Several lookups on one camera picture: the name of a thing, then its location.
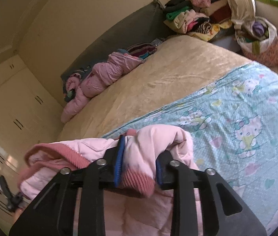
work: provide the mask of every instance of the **bed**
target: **bed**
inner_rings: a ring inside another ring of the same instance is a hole
[[[268,235],[273,232],[278,226],[277,74],[210,43],[175,36],[93,98],[58,140],[115,138],[159,123],[189,131],[199,168],[217,169]]]

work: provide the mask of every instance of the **pink garment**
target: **pink garment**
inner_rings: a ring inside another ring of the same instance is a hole
[[[50,144],[37,144],[25,155],[28,169],[20,174],[19,187],[33,200],[62,167],[84,168],[102,158],[118,140],[86,138]],[[169,150],[189,168],[193,162],[193,141],[183,129],[170,125],[151,125],[125,137],[121,188],[130,188],[144,198],[131,198],[111,192],[104,194],[107,235],[168,235],[172,219],[172,191],[155,186],[157,156]],[[200,198],[195,194],[198,227],[202,233]]]
[[[87,105],[87,103],[90,102],[90,98],[87,98],[82,90],[81,86],[79,86],[76,89],[76,96],[74,99],[70,100],[67,105],[65,106],[61,116],[60,120],[63,123],[66,123],[69,121],[72,117],[74,117],[78,112],[82,110],[83,107]]]
[[[73,74],[68,78],[66,82],[66,91],[68,92],[69,90],[72,89],[75,89],[75,91],[77,91],[79,85],[80,85],[80,75]]]
[[[81,88],[84,95],[93,98],[143,62],[138,57],[113,52],[108,56],[107,62],[95,64],[92,73],[82,81]]]
[[[79,83],[79,78],[74,75],[69,77],[66,89],[68,91],[74,88],[76,96],[65,106],[61,121],[68,122],[86,106],[91,98],[103,92],[122,75],[128,74],[143,62],[144,60],[127,53],[113,52],[108,56],[107,62],[95,64],[92,72],[81,83]]]
[[[134,129],[128,129],[126,132],[124,132],[122,135],[123,136],[135,136],[137,134],[137,131]]]
[[[211,0],[190,0],[192,5],[200,8],[209,7]]]
[[[197,21],[193,21],[191,22],[188,27],[187,27],[187,32],[189,32],[190,30],[192,30],[192,28],[194,27],[194,25],[196,25],[198,22]]]

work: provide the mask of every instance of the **beige bedspread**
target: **beige bedspread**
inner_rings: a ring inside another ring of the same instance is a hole
[[[93,98],[64,126],[58,141],[101,137],[248,62],[245,57],[196,38],[173,37],[158,46],[144,64]]]

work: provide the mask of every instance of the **red object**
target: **red object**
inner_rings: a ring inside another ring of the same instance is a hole
[[[217,11],[215,11],[211,16],[210,20],[212,20],[213,23],[220,23],[222,21],[226,21],[227,19],[231,18],[232,11],[229,5],[225,5],[221,8],[219,8]]]

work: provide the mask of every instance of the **green garment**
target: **green garment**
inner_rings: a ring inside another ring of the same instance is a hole
[[[185,6],[184,8],[181,8],[178,11],[173,11],[173,12],[167,13],[166,19],[169,21],[173,21],[178,16],[178,14],[180,14],[181,12],[187,11],[189,9],[190,9],[189,6]]]

